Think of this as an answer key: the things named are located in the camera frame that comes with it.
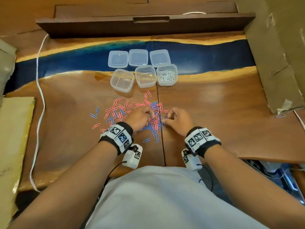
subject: yellow board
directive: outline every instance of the yellow board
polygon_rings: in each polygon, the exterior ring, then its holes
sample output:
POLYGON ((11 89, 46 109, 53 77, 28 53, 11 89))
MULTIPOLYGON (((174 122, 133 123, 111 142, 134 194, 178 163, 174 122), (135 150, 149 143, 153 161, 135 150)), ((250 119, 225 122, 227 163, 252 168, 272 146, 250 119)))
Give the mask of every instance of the yellow board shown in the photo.
POLYGON ((4 98, 0 108, 0 229, 16 211, 15 198, 35 106, 34 97, 4 98))

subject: clear plastic container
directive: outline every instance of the clear plastic container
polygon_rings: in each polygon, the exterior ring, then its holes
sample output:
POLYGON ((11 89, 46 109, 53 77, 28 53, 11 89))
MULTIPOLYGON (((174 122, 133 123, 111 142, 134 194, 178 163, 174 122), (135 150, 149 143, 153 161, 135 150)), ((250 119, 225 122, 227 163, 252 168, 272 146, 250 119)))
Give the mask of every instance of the clear plastic container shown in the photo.
POLYGON ((116 69, 112 75, 110 84, 115 90, 128 93, 131 91, 134 81, 135 76, 132 72, 116 69))
POLYGON ((130 66, 146 66, 148 64, 148 51, 131 49, 129 51, 128 64, 130 66))
POLYGON ((172 86, 178 81, 178 71, 177 71, 177 66, 175 64, 158 66, 157 74, 158 74, 158 84, 160 86, 172 86), (171 80, 171 81, 160 80, 159 72, 164 72, 166 70, 172 70, 174 72, 173 80, 171 80))
POLYGON ((152 65, 139 66, 135 69, 135 78, 140 88, 149 88, 156 84, 156 70, 152 65))
POLYGON ((168 54, 167 50, 151 51, 149 56, 154 67, 170 64, 170 55, 168 54))
POLYGON ((108 66, 113 68, 124 68, 128 66, 127 51, 110 51, 108 57, 108 66))

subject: black wrist strap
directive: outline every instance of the black wrist strap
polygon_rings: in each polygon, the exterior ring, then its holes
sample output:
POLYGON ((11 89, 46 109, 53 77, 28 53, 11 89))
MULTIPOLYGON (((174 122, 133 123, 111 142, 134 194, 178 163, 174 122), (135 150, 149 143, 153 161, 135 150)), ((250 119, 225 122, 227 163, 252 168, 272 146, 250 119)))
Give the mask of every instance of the black wrist strap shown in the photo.
POLYGON ((101 141, 107 141, 117 149, 117 155, 126 153, 131 144, 133 143, 132 138, 132 127, 125 122, 118 122, 115 125, 110 126, 103 134, 101 134, 101 141))
POLYGON ((203 127, 193 127, 185 138, 185 146, 193 156, 200 155, 203 158, 206 151, 217 144, 221 145, 220 140, 203 127))

